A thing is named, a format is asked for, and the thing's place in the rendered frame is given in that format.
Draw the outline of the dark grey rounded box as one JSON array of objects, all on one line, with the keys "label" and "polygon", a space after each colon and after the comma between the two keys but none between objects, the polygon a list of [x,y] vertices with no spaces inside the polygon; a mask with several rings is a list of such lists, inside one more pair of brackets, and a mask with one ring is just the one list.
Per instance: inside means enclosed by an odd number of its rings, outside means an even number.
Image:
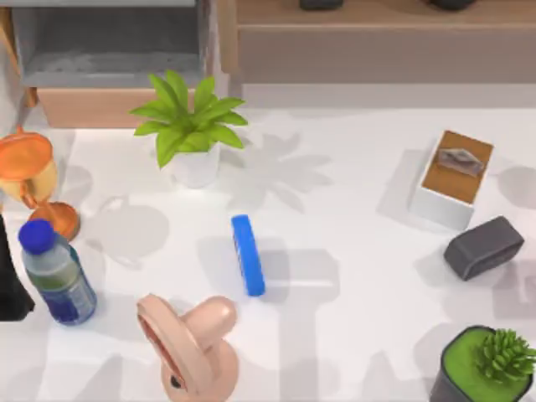
[{"label": "dark grey rounded box", "polygon": [[507,218],[497,216],[452,239],[443,257],[460,279],[469,281],[512,260],[524,242]]}]

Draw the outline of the pale wooden drawer front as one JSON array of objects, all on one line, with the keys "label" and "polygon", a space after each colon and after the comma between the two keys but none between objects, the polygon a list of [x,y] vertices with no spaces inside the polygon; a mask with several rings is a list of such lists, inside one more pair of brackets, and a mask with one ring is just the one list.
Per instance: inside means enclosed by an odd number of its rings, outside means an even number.
[{"label": "pale wooden drawer front", "polygon": [[157,99],[152,88],[39,88],[39,102],[54,128],[134,128],[130,110]]}]

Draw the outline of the green plant in dark pot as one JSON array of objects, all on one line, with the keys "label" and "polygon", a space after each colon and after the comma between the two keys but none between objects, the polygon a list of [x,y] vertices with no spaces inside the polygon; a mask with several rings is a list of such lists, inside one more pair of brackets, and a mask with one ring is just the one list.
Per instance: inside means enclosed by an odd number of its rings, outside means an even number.
[{"label": "green plant in dark pot", "polygon": [[536,348],[512,329],[471,326],[441,353],[429,402],[519,402],[536,374]]}]

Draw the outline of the dark grey object on shelf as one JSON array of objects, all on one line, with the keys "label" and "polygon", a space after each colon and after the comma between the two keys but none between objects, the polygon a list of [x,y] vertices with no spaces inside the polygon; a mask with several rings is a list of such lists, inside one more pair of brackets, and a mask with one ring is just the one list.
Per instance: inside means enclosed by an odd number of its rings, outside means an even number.
[{"label": "dark grey object on shelf", "polygon": [[299,0],[299,7],[304,11],[332,11],[343,4],[344,0]]}]

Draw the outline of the black object on shelf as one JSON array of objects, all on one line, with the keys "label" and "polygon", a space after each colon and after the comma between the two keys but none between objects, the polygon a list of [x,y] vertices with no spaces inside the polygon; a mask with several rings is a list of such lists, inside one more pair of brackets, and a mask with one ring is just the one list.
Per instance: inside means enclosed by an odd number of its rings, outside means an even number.
[{"label": "black object on shelf", "polygon": [[457,12],[470,7],[476,0],[428,0],[433,7],[444,11]]}]

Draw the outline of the blue stapler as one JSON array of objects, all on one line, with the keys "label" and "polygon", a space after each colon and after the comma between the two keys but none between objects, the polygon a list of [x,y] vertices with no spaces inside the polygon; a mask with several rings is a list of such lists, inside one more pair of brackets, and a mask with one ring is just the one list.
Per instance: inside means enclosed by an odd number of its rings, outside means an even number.
[{"label": "blue stapler", "polygon": [[265,293],[265,281],[250,219],[246,214],[235,215],[231,219],[231,225],[246,293],[248,296],[262,296]]}]

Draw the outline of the clear bottle with blue cap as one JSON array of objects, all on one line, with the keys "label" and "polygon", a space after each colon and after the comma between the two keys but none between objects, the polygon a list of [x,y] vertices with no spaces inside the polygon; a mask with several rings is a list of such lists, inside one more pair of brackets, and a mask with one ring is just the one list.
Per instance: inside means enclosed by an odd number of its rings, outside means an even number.
[{"label": "clear bottle with blue cap", "polygon": [[69,241],[44,219],[23,224],[18,240],[24,269],[52,318],[65,326],[76,326],[91,318],[97,297]]}]

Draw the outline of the wooden open shelf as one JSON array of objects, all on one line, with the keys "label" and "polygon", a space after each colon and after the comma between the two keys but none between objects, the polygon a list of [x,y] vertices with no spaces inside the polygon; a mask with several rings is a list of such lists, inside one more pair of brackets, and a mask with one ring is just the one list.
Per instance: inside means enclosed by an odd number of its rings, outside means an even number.
[{"label": "wooden open shelf", "polygon": [[536,0],[214,0],[223,72],[253,84],[536,83]]}]

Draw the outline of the orange trophy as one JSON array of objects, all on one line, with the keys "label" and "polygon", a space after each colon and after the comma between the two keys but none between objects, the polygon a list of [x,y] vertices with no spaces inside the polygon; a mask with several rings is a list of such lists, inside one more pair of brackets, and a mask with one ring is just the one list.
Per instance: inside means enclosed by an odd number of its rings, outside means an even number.
[{"label": "orange trophy", "polygon": [[67,203],[51,199],[58,168],[50,140],[21,126],[0,139],[0,190],[32,210],[31,220],[44,219],[71,241],[80,229],[80,216]]}]

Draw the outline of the white and wooden tissue box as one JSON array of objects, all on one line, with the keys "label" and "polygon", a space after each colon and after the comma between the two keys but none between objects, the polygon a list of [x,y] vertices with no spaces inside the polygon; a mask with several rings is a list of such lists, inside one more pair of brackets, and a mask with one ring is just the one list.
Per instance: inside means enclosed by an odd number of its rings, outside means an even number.
[{"label": "white and wooden tissue box", "polygon": [[[483,169],[476,175],[460,173],[441,166],[439,153],[443,149],[461,149],[478,159]],[[465,230],[469,225],[480,187],[487,176],[494,146],[453,131],[444,131],[431,148],[420,174],[409,211],[433,223],[453,230]]]}]

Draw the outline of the pink hair dryer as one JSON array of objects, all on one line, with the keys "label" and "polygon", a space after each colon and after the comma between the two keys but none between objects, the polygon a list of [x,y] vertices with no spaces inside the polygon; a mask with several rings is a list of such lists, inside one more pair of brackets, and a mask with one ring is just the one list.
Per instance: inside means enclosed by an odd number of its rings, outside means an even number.
[{"label": "pink hair dryer", "polygon": [[224,340],[236,324],[234,303],[212,296],[182,316],[149,294],[137,319],[161,359],[161,381],[171,402],[226,402],[235,390],[239,360]]}]

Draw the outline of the green plant in white pot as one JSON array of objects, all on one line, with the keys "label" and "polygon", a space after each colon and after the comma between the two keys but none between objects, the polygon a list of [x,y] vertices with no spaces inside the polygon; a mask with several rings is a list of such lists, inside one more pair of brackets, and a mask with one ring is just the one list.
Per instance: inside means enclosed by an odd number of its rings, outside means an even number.
[{"label": "green plant in white pot", "polygon": [[235,132],[248,121],[235,109],[244,100],[215,94],[214,77],[201,79],[190,90],[183,77],[172,70],[161,78],[148,76],[156,99],[130,113],[145,119],[134,135],[155,135],[157,165],[188,188],[211,184],[219,170],[220,146],[242,149]]}]

